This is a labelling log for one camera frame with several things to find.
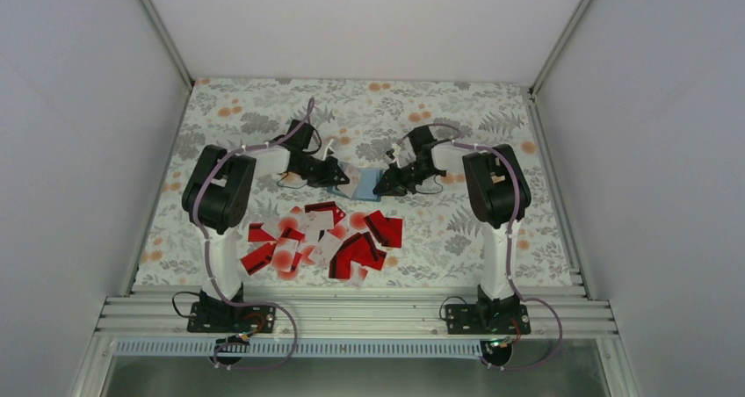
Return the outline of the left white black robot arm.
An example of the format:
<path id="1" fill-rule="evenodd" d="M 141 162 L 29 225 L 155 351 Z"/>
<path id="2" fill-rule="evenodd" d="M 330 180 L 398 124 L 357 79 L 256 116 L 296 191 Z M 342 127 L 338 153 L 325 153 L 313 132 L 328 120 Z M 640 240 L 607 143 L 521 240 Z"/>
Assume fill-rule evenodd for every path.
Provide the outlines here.
<path id="1" fill-rule="evenodd" d="M 293 173 L 315 188 L 350 182 L 328 152 L 320 158 L 305 147 L 313 136 L 307 122 L 294 121 L 286 134 L 256 145 L 227 150 L 205 146 L 184 189 L 182 207 L 203 236 L 206 280 L 200 293 L 209 302 L 209 318 L 221 330 L 238 328 L 244 319 L 238 272 L 236 228 L 242 223 L 257 178 Z"/>

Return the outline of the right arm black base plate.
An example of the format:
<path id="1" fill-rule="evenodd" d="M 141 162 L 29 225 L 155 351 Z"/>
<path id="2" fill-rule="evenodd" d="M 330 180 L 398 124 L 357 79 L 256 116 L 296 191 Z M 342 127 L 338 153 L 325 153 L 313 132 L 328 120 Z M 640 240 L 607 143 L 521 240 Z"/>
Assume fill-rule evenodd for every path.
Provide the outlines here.
<path id="1" fill-rule="evenodd" d="M 475 304 L 447 304 L 445 324 L 450 335 L 529 335 L 532 332 L 527 308 L 520 305 L 493 315 L 482 315 Z"/>

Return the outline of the blue leather card holder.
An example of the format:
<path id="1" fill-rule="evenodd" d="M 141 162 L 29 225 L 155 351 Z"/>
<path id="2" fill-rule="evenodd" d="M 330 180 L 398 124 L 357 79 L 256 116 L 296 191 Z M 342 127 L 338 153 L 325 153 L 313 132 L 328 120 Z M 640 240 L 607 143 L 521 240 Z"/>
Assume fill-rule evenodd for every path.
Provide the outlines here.
<path id="1" fill-rule="evenodd" d="M 353 166 L 353 165 L 347 162 L 341 162 L 340 166 L 344 170 L 346 166 Z M 348 198 L 348 199 L 357 200 L 357 201 L 380 202 L 382 200 L 382 197 L 375 195 L 373 193 L 373 188 L 379 182 L 380 178 L 382 177 L 383 170 L 376 169 L 376 168 L 358 168 L 358 169 L 362 173 L 362 180 L 357 189 L 355 197 Z M 343 194 L 341 194 L 338 191 L 338 189 L 334 186 L 329 186 L 326 189 L 326 191 L 332 195 L 347 198 Z"/>

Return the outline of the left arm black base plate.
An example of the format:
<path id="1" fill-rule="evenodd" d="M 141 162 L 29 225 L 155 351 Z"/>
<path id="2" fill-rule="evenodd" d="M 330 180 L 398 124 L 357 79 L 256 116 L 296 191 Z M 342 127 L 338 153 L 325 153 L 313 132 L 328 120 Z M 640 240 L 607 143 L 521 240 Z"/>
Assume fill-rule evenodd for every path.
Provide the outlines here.
<path id="1" fill-rule="evenodd" d="M 186 329 L 190 333 L 270 334 L 275 319 L 275 307 L 232 307 L 224 302 L 197 302 L 192 305 Z"/>

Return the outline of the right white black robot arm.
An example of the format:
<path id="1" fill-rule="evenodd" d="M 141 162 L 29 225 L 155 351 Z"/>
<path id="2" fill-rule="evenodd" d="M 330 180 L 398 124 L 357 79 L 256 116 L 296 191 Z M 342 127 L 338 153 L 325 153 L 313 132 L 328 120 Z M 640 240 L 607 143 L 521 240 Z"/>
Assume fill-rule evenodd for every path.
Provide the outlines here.
<path id="1" fill-rule="evenodd" d="M 521 295 L 512 277 L 517 252 L 515 233 L 532 202 L 529 185 L 512 146 L 466 144 L 437 140 L 427 126 L 409 132 L 414 161 L 400 166 L 392 147 L 391 160 L 373 189 L 379 196 L 415 194 L 423 181 L 436 176 L 465 177 L 467 196 L 475 218 L 482 223 L 483 272 L 474 304 L 478 326 L 496 333 L 510 318 L 520 317 Z"/>

